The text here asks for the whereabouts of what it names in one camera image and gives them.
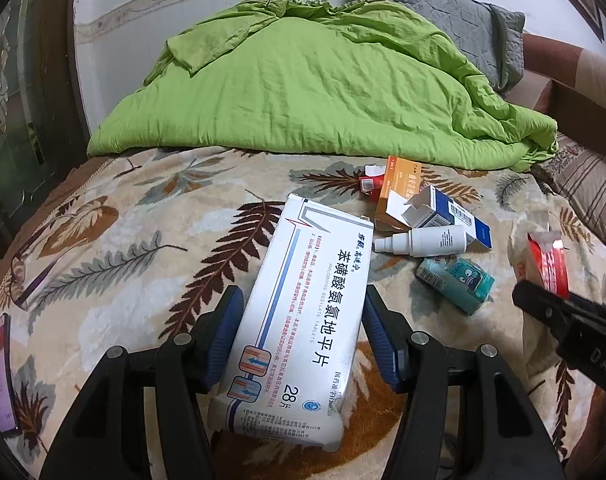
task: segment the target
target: logo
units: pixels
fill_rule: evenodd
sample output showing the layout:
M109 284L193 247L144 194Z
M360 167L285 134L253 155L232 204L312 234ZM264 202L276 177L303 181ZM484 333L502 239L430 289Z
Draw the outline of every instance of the logo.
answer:
M306 400L303 403L303 409L308 410L309 412L317 412L321 409L321 405L315 400Z

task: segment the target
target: smartphone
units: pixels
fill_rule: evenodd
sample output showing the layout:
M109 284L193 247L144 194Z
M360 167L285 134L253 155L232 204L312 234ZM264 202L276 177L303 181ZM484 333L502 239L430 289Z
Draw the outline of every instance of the smartphone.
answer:
M2 436L20 433L10 373L10 316L4 312L0 317L0 433Z

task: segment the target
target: gray pillow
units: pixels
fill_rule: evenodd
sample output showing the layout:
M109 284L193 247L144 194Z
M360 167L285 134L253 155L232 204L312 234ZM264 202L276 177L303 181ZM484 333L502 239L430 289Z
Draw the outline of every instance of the gray pillow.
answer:
M495 91L506 92L523 77L522 12L474 0L392 0L445 32Z

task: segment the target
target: green blanket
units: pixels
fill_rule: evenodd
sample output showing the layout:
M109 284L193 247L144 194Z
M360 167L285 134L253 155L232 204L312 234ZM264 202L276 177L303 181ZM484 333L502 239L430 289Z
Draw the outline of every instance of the green blanket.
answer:
M525 171L554 156L555 132L403 5L250 0L167 40L87 152L221 145Z

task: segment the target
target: striped pillow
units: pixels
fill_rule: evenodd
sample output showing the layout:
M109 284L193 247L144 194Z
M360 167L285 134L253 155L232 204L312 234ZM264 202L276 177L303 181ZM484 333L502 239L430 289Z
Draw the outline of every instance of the striped pillow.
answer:
M606 245L606 156L558 134L557 156L532 173L568 199L579 219Z

